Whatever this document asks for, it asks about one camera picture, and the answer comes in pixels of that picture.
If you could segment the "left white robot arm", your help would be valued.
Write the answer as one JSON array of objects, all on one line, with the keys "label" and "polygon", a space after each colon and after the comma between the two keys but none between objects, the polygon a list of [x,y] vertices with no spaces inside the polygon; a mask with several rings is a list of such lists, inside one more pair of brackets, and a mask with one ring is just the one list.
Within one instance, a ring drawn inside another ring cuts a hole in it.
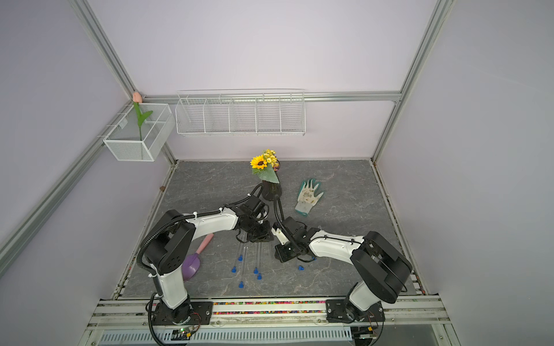
[{"label": "left white robot arm", "polygon": [[165,212],[142,240],[136,265],[153,280],[154,298],[160,300],[156,311],[169,315],[169,322],[185,324],[194,315],[185,288],[183,264],[191,243],[217,232],[238,231],[247,242],[266,242],[271,236],[269,206],[252,192],[246,198],[228,203],[217,210],[180,213]]}]

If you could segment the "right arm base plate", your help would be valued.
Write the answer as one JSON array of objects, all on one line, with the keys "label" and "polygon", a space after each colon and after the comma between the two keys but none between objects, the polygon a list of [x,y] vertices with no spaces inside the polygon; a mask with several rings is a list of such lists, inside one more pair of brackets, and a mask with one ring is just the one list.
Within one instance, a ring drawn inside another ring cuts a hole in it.
[{"label": "right arm base plate", "polygon": [[362,311],[355,307],[348,299],[328,299],[325,301],[327,321],[331,323],[350,324],[354,322],[383,322],[385,321],[382,304],[377,302],[367,310]]}]

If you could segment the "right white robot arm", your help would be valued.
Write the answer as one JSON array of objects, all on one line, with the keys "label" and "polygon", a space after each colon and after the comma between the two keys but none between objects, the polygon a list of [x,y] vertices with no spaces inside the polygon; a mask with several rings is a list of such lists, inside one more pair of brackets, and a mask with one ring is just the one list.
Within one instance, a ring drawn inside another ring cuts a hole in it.
[{"label": "right white robot arm", "polygon": [[327,320],[349,324],[369,321],[371,308],[382,302],[394,304],[411,276],[410,261],[378,232],[365,236],[331,234],[319,228],[309,228],[292,217],[284,217],[281,201],[274,200],[276,222],[271,229],[279,240],[275,257],[282,263],[303,256],[311,261],[327,257],[353,265],[361,280],[344,300],[328,300]]}]

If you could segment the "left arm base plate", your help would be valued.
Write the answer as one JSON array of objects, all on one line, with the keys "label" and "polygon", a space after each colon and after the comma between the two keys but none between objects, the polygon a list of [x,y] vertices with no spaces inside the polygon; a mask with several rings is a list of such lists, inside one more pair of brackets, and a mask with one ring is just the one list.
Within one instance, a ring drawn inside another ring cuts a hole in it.
[{"label": "left arm base plate", "polygon": [[208,325],[212,318],[212,301],[193,301],[184,303],[176,309],[170,309],[163,302],[155,305],[152,313],[154,326]]}]

